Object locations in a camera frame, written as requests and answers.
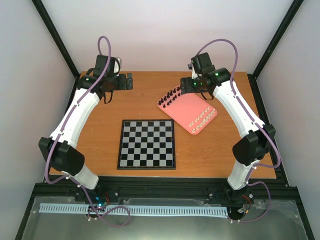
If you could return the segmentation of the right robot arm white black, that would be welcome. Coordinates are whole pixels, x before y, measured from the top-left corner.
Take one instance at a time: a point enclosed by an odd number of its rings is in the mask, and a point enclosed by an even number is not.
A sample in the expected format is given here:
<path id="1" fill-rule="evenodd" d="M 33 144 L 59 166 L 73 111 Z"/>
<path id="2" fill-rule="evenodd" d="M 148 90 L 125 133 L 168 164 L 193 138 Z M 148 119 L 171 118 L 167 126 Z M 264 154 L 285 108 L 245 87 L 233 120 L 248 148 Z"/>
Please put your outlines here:
<path id="1" fill-rule="evenodd" d="M 234 74 L 224 67 L 215 68 L 208 53 L 191 58 L 189 69 L 191 77 L 180 80 L 182 93 L 209 93 L 223 105 L 239 132 L 241 139 L 232 148 L 235 163 L 223 187 L 225 199 L 235 202 L 245 192 L 253 170 L 275 146 L 276 130 L 251 110 L 234 82 Z"/>

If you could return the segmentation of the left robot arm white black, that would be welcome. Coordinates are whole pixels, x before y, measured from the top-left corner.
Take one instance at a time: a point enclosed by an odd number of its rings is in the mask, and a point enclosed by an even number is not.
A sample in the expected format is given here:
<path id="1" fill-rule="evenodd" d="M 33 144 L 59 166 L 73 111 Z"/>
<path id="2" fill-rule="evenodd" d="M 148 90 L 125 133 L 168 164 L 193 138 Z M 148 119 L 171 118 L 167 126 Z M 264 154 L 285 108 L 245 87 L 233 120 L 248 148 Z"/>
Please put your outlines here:
<path id="1" fill-rule="evenodd" d="M 76 147 L 79 136 L 93 109 L 106 98 L 107 93 L 132 90 L 131 73 L 121 73 L 122 60 L 99 54 L 95 66 L 84 74 L 76 85 L 73 100 L 58 127 L 49 137 L 42 137 L 38 146 L 45 159 L 45 180 L 49 180 L 49 169 L 63 173 L 66 179 L 74 180 L 79 187 L 85 187 L 86 195 L 92 201 L 103 198 L 104 188 L 98 185 L 99 178 L 86 165 L 85 157 Z"/>

